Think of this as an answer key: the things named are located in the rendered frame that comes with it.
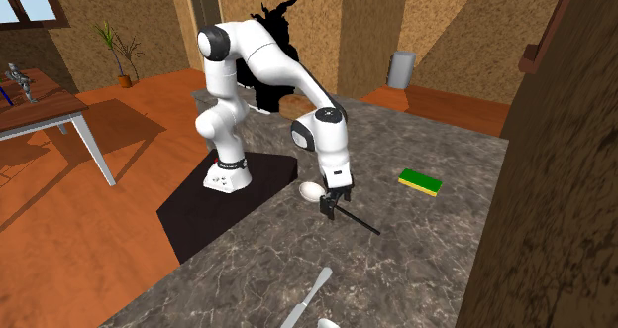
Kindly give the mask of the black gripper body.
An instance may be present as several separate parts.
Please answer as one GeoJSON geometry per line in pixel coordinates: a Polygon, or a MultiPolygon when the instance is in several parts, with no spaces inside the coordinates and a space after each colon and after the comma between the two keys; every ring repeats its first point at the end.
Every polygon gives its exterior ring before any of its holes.
{"type": "Polygon", "coordinates": [[[349,191],[352,194],[352,190],[355,187],[355,182],[352,181],[351,184],[341,187],[332,187],[328,180],[325,180],[325,187],[327,194],[330,194],[334,199],[338,200],[340,198],[340,194],[343,192],[349,191]]]}

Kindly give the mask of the white egg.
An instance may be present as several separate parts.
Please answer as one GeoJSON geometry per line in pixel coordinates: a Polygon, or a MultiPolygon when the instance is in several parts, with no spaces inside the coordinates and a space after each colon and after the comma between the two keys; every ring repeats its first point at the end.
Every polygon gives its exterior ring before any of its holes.
{"type": "Polygon", "coordinates": [[[299,185],[299,193],[306,201],[316,203],[326,194],[326,190],[318,183],[305,181],[299,185]]]}

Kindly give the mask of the thin black stick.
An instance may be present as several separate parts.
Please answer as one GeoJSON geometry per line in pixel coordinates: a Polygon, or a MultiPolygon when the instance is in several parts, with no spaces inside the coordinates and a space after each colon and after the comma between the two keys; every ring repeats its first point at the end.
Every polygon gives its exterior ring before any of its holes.
{"type": "Polygon", "coordinates": [[[366,223],[365,221],[361,220],[358,216],[356,216],[355,214],[349,212],[345,208],[343,208],[343,207],[341,207],[339,205],[335,205],[335,209],[337,209],[338,211],[340,211],[341,213],[343,213],[344,215],[346,215],[350,219],[354,220],[355,222],[359,223],[360,225],[365,227],[367,230],[369,230],[373,234],[375,234],[377,236],[381,235],[379,230],[375,229],[373,226],[371,226],[368,223],[366,223]]]}

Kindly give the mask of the green and yellow sponge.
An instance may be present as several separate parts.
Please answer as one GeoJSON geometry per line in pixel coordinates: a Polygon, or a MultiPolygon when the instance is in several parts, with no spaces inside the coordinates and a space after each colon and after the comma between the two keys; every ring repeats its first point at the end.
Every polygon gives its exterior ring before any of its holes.
{"type": "Polygon", "coordinates": [[[424,175],[410,168],[405,168],[399,174],[398,181],[430,196],[436,196],[443,184],[440,180],[424,175]]]}

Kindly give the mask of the silver butter knife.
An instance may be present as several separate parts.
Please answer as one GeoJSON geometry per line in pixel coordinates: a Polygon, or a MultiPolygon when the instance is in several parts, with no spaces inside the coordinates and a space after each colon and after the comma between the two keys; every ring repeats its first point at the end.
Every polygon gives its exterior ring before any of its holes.
{"type": "Polygon", "coordinates": [[[286,317],[286,319],[283,321],[283,323],[281,324],[279,328],[293,328],[294,327],[294,325],[296,324],[296,322],[298,321],[298,319],[300,318],[304,310],[307,308],[307,306],[309,305],[309,303],[311,302],[315,294],[325,284],[325,282],[330,278],[332,273],[333,271],[329,267],[324,267],[320,271],[309,293],[305,296],[305,298],[299,304],[297,304],[293,308],[293,310],[288,314],[288,316],[286,317]]]}

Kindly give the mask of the dark robot stand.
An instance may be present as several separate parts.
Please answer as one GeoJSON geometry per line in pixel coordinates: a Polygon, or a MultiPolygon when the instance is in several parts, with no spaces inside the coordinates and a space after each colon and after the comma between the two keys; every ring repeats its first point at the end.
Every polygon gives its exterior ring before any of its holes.
{"type": "Polygon", "coordinates": [[[252,182],[233,193],[203,186],[215,150],[187,176],[157,210],[157,217],[180,263],[184,263],[250,215],[298,177],[291,156],[246,154],[252,182]]]}

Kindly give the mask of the grey cylinder bin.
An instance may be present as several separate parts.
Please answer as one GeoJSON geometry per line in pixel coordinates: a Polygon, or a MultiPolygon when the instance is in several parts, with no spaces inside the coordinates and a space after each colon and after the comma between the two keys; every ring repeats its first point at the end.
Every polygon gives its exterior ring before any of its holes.
{"type": "Polygon", "coordinates": [[[405,89],[408,87],[414,69],[416,54],[407,51],[396,51],[391,59],[387,75],[387,85],[391,88],[405,89]]]}

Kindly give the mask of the black jagged plant shape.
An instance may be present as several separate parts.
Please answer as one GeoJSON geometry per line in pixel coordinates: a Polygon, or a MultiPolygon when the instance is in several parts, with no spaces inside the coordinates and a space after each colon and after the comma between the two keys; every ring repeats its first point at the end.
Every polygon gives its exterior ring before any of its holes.
{"type": "MultiPolygon", "coordinates": [[[[263,15],[251,14],[251,17],[259,21],[274,37],[278,46],[292,59],[299,61],[297,49],[290,43],[289,23],[284,17],[287,8],[297,0],[288,0],[279,3],[274,9],[269,10],[261,5],[263,15]]],[[[261,113],[276,113],[279,111],[279,100],[294,93],[292,86],[270,86],[258,81],[246,63],[240,58],[236,60],[237,82],[244,88],[255,91],[256,108],[261,113]]]]}

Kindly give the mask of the potted green plant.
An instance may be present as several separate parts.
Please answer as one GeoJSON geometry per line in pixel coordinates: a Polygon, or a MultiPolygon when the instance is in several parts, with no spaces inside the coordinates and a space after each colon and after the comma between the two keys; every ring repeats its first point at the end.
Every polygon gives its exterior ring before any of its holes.
{"type": "Polygon", "coordinates": [[[117,76],[119,84],[122,88],[131,88],[135,81],[140,80],[139,72],[135,66],[134,59],[141,57],[144,53],[140,50],[140,43],[136,41],[135,37],[132,37],[129,43],[125,43],[119,33],[109,25],[107,21],[103,22],[103,25],[93,25],[93,29],[96,34],[103,40],[107,49],[113,54],[115,62],[118,66],[119,75],[117,76]],[[131,78],[122,67],[120,57],[123,57],[128,63],[136,80],[131,78]]]}

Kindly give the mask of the wooden table with white legs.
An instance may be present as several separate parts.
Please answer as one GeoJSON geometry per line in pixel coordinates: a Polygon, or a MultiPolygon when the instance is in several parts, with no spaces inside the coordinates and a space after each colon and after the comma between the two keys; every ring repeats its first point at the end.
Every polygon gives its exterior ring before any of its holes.
{"type": "Polygon", "coordinates": [[[33,96],[38,103],[5,107],[0,113],[0,141],[20,137],[50,127],[59,127],[65,134],[65,123],[71,123],[110,186],[116,181],[82,115],[88,109],[76,98],[37,68],[23,72],[35,81],[33,96]]]}

